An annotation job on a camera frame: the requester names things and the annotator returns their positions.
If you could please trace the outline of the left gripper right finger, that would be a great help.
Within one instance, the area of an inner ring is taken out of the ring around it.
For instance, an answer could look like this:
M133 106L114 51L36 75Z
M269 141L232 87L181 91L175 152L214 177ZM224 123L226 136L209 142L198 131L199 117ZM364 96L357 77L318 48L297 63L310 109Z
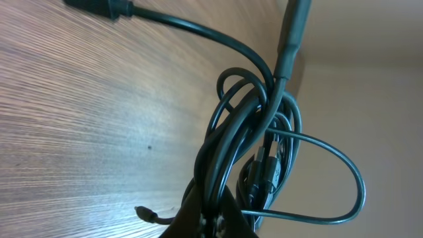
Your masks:
M218 238L258 238L242 215L227 186L219 203L215 229L215 237Z

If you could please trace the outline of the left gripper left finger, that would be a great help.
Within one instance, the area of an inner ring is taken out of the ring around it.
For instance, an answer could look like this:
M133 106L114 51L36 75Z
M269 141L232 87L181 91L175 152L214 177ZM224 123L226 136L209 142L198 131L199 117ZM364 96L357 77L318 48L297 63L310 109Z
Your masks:
M202 191L198 186L189 192L171 224L160 238L205 238Z

